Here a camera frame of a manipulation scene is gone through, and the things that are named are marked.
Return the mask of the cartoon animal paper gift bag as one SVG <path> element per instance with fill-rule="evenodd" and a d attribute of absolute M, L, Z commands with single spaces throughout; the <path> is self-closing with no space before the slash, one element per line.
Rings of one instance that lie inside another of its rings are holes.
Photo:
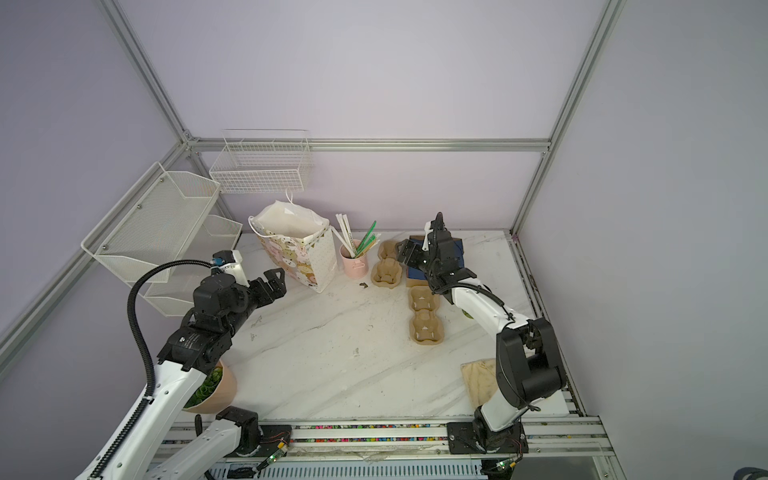
<path fill-rule="evenodd" d="M 330 221 L 293 201 L 276 200 L 259 214 L 248 218 L 248 225 L 270 259 L 300 284 L 322 293 L 332 282 L 337 256 Z"/>

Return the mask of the brown pulp cup carrier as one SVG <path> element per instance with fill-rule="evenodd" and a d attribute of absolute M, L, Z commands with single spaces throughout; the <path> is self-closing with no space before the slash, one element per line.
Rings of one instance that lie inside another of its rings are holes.
<path fill-rule="evenodd" d="M 440 296 L 428 286 L 408 290 L 408 306 L 413 313 L 409 321 L 410 339 L 419 345 L 437 345 L 445 338 L 444 325 L 438 317 Z"/>

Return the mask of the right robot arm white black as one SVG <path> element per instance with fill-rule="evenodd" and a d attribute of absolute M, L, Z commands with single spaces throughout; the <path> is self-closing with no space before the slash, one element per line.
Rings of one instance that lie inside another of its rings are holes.
<path fill-rule="evenodd" d="M 497 390 L 466 424 L 466 446 L 479 453 L 525 452 L 523 416 L 548 410 L 549 399 L 567 384 L 553 326 L 508 307 L 465 266 L 442 213 L 426 223 L 420 243 L 403 240 L 396 253 L 401 264 L 424 275 L 433 294 L 468 314 L 495 340 Z"/>

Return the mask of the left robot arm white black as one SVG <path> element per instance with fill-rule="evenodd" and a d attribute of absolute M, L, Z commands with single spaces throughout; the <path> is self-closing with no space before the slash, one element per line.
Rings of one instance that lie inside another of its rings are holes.
<path fill-rule="evenodd" d="M 287 291 L 281 268 L 248 280 L 240 265 L 225 261 L 223 253 L 211 261 L 199 261 L 198 266 L 210 273 L 194 290 L 193 306 L 183 324 L 159 354 L 152 356 L 138 323 L 136 299 L 154 276 L 188 263 L 182 259 L 161 264 L 131 287 L 127 319 L 142 358 L 146 386 L 107 443 L 80 473 L 82 479 L 197 479 L 228 455 L 271 457 L 284 449 L 290 438 L 291 431 L 286 429 L 275 440 L 266 441 L 257 413 L 227 406 L 191 443 L 159 466 L 150 465 L 176 416 L 214 372 L 244 322 Z"/>

